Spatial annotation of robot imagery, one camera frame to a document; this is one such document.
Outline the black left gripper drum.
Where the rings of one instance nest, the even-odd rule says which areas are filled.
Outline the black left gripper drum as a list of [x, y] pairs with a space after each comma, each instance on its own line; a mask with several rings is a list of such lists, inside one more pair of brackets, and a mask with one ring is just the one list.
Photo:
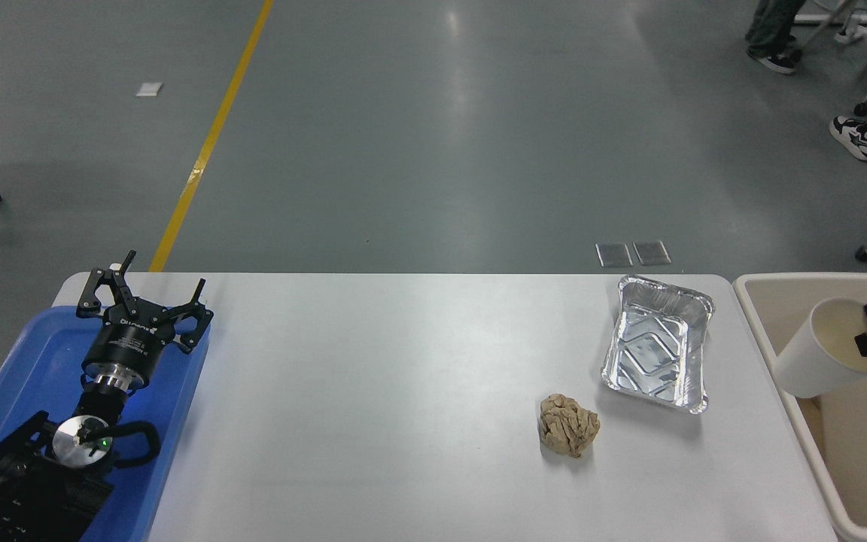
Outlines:
[[118, 374], [129, 378], [129, 390], [147, 388], [166, 344], [175, 338], [175, 325], [164, 316], [147, 323], [104, 317], [81, 365], [83, 373], [93, 380]]

